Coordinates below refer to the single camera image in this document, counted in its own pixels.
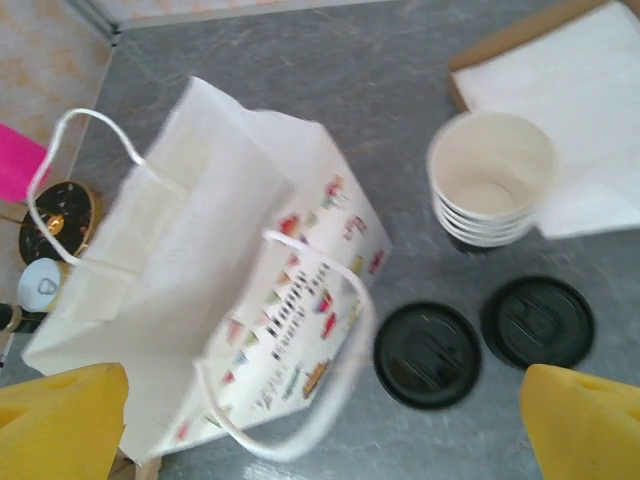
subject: cardboard box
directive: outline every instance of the cardboard box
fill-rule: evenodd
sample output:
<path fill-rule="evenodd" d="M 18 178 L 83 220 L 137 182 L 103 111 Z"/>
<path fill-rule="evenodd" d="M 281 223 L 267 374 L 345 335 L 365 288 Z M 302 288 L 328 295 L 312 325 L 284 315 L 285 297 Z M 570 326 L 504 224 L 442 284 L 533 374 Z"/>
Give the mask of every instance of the cardboard box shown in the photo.
<path fill-rule="evenodd" d="M 136 465 L 118 450 L 107 480 L 157 480 L 161 465 L 162 458 Z"/>
<path fill-rule="evenodd" d="M 509 28 L 485 38 L 480 43 L 451 58 L 451 60 L 449 60 L 448 89 L 458 110 L 466 111 L 468 108 L 453 79 L 454 72 L 486 62 L 520 45 L 529 43 L 590 12 L 600 5 L 609 3 L 609 1 L 610 0 L 569 0 L 568 2 L 551 7 L 542 13 L 528 17 Z M 624 3 L 640 18 L 640 0 L 621 0 L 621 3 Z"/>

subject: white napkin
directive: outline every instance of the white napkin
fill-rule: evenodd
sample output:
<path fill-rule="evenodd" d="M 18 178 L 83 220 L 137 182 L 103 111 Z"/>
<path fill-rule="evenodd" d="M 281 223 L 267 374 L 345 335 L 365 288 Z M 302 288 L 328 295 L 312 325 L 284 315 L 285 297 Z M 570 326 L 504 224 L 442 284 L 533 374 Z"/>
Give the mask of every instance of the white napkin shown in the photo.
<path fill-rule="evenodd" d="M 640 226 L 640 21 L 625 5 L 607 3 L 453 75 L 471 110 L 525 117 L 556 145 L 560 178 L 539 214 L 543 235 Z"/>

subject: pink object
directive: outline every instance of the pink object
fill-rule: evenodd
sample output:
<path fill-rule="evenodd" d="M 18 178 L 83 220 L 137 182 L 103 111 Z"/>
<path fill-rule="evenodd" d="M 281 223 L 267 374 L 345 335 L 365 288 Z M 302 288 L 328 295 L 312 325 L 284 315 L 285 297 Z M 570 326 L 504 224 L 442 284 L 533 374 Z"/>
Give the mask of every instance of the pink object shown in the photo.
<path fill-rule="evenodd" d="M 0 123 L 0 200 L 22 202 L 47 149 Z"/>

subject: yellow object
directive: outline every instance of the yellow object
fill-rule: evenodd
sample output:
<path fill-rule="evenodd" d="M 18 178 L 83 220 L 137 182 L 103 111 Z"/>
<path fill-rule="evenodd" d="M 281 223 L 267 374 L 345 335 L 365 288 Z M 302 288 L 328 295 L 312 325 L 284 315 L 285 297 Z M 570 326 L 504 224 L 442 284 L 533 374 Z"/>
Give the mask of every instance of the yellow object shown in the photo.
<path fill-rule="evenodd" d="M 128 389 L 118 364 L 0 389 L 0 479 L 105 480 Z"/>
<path fill-rule="evenodd" d="M 546 480 L 640 478 L 640 388 L 532 365 L 520 412 Z"/>

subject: black plastic cup lid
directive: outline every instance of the black plastic cup lid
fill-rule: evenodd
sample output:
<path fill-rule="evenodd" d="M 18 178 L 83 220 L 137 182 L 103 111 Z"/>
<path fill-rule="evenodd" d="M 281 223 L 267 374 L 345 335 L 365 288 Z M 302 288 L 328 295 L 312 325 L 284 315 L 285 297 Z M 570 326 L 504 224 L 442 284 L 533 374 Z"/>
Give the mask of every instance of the black plastic cup lid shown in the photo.
<path fill-rule="evenodd" d="M 387 392 L 421 410 L 462 400 L 480 373 L 473 328 L 458 312 L 436 303 L 415 303 L 392 313 L 378 332 L 373 355 Z"/>
<path fill-rule="evenodd" d="M 525 277 L 504 285 L 481 316 L 493 354 L 523 369 L 534 363 L 571 368 L 587 355 L 595 336 L 589 304 L 554 278 Z"/>

